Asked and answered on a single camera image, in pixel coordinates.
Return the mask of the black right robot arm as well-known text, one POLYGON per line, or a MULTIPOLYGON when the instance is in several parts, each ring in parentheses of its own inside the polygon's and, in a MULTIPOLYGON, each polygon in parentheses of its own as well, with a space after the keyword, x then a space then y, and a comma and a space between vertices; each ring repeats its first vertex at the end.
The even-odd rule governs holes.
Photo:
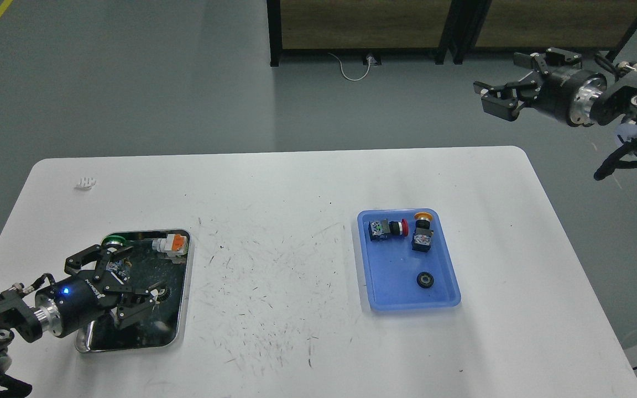
POLYGON ((515 53, 513 63, 526 68, 526 75, 500 85, 475 81, 473 89, 485 113, 509 122, 524 108, 571 128, 620 120, 614 129, 617 147, 593 175, 601 181, 616 170, 637 169, 637 62, 615 64, 600 53, 593 58, 600 71, 586 70, 581 54, 564 49, 515 53))

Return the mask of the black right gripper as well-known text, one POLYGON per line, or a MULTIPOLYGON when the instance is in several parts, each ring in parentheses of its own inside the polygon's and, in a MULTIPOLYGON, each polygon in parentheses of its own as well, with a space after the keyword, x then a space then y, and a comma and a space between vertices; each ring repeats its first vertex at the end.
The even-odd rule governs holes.
POLYGON ((533 108, 570 127, 595 123, 591 116, 594 101, 608 83, 601 73, 581 70, 581 54, 547 48, 543 53, 514 53, 513 64, 548 76, 544 80, 524 77, 500 86, 475 81, 473 90, 485 113, 513 122, 523 109, 533 108))

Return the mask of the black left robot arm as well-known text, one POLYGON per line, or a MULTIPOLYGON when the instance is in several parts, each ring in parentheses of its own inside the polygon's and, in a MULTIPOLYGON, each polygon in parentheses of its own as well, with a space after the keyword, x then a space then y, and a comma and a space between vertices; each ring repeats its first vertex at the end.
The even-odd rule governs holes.
POLYGON ((65 279, 43 274, 30 285, 15 283, 0 293, 0 397, 26 397, 33 390, 7 373, 15 336, 33 343, 46 332, 67 337, 106 316, 121 329, 151 315, 154 291, 162 283, 136 287, 117 270, 132 252, 121 243, 94 244, 65 260, 65 279))

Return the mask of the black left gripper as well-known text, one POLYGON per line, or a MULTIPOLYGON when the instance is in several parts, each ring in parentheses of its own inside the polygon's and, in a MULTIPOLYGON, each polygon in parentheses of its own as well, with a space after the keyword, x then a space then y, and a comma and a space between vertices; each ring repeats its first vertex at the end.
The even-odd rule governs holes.
POLYGON ((93 245, 64 260, 64 280, 35 293, 34 315, 43 332, 63 338, 114 309, 114 328, 122 330, 147 319, 158 305, 150 288, 157 282, 131 291, 121 278, 106 271, 109 263, 126 259, 133 247, 117 244, 93 245), (94 263, 93 270, 82 270, 94 263))

